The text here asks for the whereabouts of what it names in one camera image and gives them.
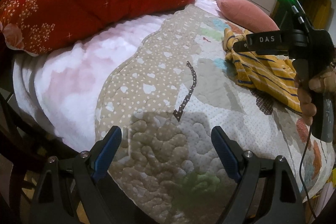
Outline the person's right hand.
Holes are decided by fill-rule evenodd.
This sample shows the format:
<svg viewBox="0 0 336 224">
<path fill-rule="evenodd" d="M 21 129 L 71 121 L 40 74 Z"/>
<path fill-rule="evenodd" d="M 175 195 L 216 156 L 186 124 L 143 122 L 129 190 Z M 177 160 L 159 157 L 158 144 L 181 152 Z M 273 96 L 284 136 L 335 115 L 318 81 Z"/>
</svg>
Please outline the person's right hand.
<svg viewBox="0 0 336 224">
<path fill-rule="evenodd" d="M 312 99 L 314 93 L 331 96 L 335 103 L 335 58 L 323 72 L 309 80 L 308 88 L 303 87 L 298 74 L 295 75 L 294 84 L 297 88 L 303 121 L 307 126 L 311 126 L 317 114 L 317 105 Z"/>
</svg>

